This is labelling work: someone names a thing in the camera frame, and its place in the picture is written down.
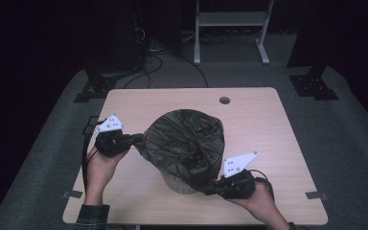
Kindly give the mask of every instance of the shelf leg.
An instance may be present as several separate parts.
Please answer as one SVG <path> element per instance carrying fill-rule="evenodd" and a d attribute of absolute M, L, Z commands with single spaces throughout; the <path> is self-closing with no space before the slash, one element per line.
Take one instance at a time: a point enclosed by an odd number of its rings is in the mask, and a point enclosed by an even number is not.
<path fill-rule="evenodd" d="M 196 0 L 194 64 L 199 65 L 200 63 L 201 63 L 201 57 L 200 57 L 200 51 L 199 51 L 199 0 Z"/>
<path fill-rule="evenodd" d="M 262 27 L 262 32 L 260 38 L 256 38 L 256 46 L 258 47 L 259 54 L 262 58 L 263 65 L 269 65 L 270 61 L 268 60 L 267 53 L 265 52 L 265 47 L 263 46 L 263 42 L 265 41 L 265 33 L 267 32 L 268 22 L 270 21 L 271 9 L 273 9 L 274 0 L 270 0 L 267 6 L 267 11 L 265 12 L 264 24 Z"/>

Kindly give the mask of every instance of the small round hole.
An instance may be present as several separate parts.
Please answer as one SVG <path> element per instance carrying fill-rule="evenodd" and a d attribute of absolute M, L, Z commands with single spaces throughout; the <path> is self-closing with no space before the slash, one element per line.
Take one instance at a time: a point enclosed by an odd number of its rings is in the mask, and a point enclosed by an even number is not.
<path fill-rule="evenodd" d="M 230 104 L 231 100 L 228 97 L 221 97 L 219 99 L 219 102 L 222 103 L 222 104 Z"/>

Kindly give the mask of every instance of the white shelf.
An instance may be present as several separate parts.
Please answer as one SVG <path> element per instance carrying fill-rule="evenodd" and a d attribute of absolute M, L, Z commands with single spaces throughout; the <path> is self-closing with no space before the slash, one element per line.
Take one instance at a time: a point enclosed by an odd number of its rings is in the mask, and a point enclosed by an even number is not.
<path fill-rule="evenodd" d="M 263 26 L 265 11 L 201 12 L 200 27 L 215 26 Z"/>

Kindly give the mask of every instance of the gray carpet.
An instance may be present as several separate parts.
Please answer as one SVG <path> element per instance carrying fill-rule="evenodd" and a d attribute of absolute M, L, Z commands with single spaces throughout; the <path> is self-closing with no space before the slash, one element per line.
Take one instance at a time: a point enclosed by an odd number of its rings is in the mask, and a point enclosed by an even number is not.
<path fill-rule="evenodd" d="M 368 229 L 368 113 L 332 68 L 327 68 L 323 79 L 338 101 L 299 98 L 288 75 L 305 74 L 308 68 L 286 68 L 294 40 L 295 34 L 268 34 L 264 46 L 271 64 L 263 66 L 251 35 L 232 35 L 226 43 L 201 46 L 198 68 L 211 88 L 273 87 L 278 91 L 313 181 L 328 196 L 323 203 L 329 222 L 309 229 Z M 150 88 L 205 87 L 191 63 L 168 52 L 154 54 L 163 66 L 150 75 Z M 193 47 L 185 46 L 183 54 L 192 59 Z M 148 71 L 158 63 L 157 58 L 148 57 Z M 115 88 L 133 78 L 119 80 Z M 73 103 L 86 81 L 81 70 L 58 99 L 0 206 L 0 229 L 72 228 L 62 221 L 67 202 L 62 196 L 72 190 L 80 168 L 82 130 L 90 116 L 99 115 L 104 103 L 103 99 Z M 149 79 L 142 77 L 126 88 L 148 85 Z"/>

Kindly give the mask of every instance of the human hand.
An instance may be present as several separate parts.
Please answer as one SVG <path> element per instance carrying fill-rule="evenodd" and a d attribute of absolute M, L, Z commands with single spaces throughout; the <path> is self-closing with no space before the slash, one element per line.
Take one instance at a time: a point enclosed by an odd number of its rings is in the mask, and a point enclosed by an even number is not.
<path fill-rule="evenodd" d="M 112 179 L 119 161 L 128 153 L 124 151 L 113 157 L 102 155 L 94 147 L 87 154 L 90 159 L 87 166 L 87 186 L 85 192 L 85 205 L 102 205 L 103 193 L 106 185 Z"/>
<path fill-rule="evenodd" d="M 255 182 L 256 190 L 249 199 L 228 199 L 240 205 L 257 220 L 264 222 L 273 230 L 289 229 L 289 225 L 268 191 L 264 183 Z"/>

